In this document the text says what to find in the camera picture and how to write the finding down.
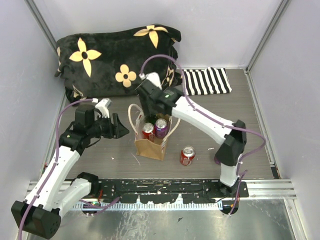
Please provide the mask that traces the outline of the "green glass bottle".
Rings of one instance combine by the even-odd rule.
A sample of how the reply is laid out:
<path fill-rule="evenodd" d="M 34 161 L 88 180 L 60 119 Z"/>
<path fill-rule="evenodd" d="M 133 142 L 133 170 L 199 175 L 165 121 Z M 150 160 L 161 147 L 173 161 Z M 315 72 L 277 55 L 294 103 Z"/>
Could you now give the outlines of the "green glass bottle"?
<path fill-rule="evenodd" d="M 145 122 L 151 123 L 154 125 L 156 123 L 157 119 L 158 119 L 158 116 L 156 114 L 151 114 L 151 115 L 147 115 L 145 117 Z"/>

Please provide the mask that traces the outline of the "purple Fanta can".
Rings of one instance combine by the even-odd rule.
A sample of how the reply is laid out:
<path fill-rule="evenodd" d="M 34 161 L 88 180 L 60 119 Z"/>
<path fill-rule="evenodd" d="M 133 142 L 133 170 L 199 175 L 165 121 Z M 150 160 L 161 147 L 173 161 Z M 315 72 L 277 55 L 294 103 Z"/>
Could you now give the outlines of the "purple Fanta can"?
<path fill-rule="evenodd" d="M 214 157 L 214 162 L 217 164 L 217 165 L 220 165 L 221 164 L 221 162 L 218 160 L 218 158 L 215 156 Z"/>
<path fill-rule="evenodd" d="M 168 134 L 168 123 L 164 118 L 159 118 L 155 122 L 155 135 L 158 139 L 163 139 Z"/>

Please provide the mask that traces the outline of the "red Coca-Cola can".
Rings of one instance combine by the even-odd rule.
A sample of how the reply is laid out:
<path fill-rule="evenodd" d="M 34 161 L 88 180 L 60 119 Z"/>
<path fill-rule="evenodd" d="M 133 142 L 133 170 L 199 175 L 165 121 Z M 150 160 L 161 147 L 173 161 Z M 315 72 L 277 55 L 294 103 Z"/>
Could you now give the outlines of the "red Coca-Cola can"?
<path fill-rule="evenodd" d="M 152 123 L 147 122 L 142 127 L 142 135 L 144 139 L 154 142 L 155 140 L 155 127 Z"/>
<path fill-rule="evenodd" d="M 183 166 L 189 166 L 192 163 L 195 155 L 195 149 L 192 146 L 187 145 L 181 150 L 179 161 Z"/>

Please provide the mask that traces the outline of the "watermelon print jute bag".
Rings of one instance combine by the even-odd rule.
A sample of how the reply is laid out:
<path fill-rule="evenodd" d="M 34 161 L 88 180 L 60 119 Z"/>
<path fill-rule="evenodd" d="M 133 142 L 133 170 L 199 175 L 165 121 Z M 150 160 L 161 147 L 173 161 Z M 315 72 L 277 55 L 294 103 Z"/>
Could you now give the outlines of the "watermelon print jute bag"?
<path fill-rule="evenodd" d="M 139 112 L 138 117 L 135 120 L 135 123 L 132 121 L 131 110 L 132 108 L 137 109 Z M 160 160 L 163 161 L 166 154 L 166 148 L 169 141 L 169 137 L 175 132 L 178 128 L 181 119 L 178 118 L 176 124 L 173 126 L 173 117 L 169 115 L 159 114 L 159 117 L 164 117 L 168 122 L 168 134 L 164 138 L 155 137 L 154 141 L 150 141 L 144 138 L 143 135 L 143 125 L 146 123 L 145 115 L 140 106 L 135 103 L 129 105 L 128 110 L 128 120 L 135 134 L 134 144 L 136 147 L 136 154 L 138 156 Z"/>

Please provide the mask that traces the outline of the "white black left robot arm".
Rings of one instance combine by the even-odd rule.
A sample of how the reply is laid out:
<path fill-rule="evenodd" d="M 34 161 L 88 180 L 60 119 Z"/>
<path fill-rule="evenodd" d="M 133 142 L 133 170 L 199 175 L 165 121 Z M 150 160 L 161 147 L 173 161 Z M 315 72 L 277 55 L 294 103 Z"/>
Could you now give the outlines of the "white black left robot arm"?
<path fill-rule="evenodd" d="M 80 105 L 75 110 L 74 121 L 60 135 L 55 154 L 36 186 L 23 201 L 15 201 L 11 207 L 18 238 L 22 238 L 23 231 L 52 238 L 74 204 L 85 196 L 97 197 L 99 178 L 87 172 L 80 173 L 63 192 L 59 190 L 84 150 L 92 145 L 92 139 L 119 139 L 129 132 L 118 114 L 109 115 L 106 107 Z"/>

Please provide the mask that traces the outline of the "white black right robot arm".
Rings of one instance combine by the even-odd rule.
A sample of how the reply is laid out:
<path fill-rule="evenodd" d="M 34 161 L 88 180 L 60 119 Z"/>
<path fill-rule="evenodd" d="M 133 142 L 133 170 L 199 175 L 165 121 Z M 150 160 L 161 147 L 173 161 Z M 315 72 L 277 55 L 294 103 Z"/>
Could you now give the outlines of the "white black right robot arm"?
<path fill-rule="evenodd" d="M 220 145 L 214 156 L 220 162 L 219 191 L 225 197 L 234 195 L 240 182 L 238 165 L 247 143 L 245 123 L 219 118 L 182 91 L 173 87 L 162 90 L 149 80 L 144 80 L 136 92 L 145 115 L 164 114 L 186 121 Z"/>

